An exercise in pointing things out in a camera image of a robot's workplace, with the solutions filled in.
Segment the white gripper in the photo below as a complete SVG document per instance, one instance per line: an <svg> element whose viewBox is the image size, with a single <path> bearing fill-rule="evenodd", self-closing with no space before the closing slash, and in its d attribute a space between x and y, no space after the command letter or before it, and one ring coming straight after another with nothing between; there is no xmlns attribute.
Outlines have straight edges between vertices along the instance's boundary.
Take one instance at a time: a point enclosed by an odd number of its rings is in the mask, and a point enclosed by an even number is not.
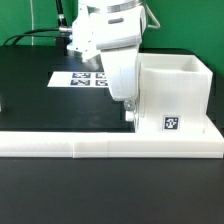
<svg viewBox="0 0 224 224"><path fill-rule="evenodd" d="M136 110L139 46L102 50L101 60L108 87L115 101L124 101L126 111Z"/></svg>

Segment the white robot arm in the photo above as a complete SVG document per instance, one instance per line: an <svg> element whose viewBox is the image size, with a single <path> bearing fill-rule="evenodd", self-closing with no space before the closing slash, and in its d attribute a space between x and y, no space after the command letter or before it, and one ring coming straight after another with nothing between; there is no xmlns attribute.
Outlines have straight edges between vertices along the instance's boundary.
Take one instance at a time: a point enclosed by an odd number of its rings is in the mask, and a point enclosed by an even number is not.
<svg viewBox="0 0 224 224"><path fill-rule="evenodd" d="M92 69L102 68L112 98L136 109L139 46L160 22L145 0L78 0L67 50Z"/></svg>

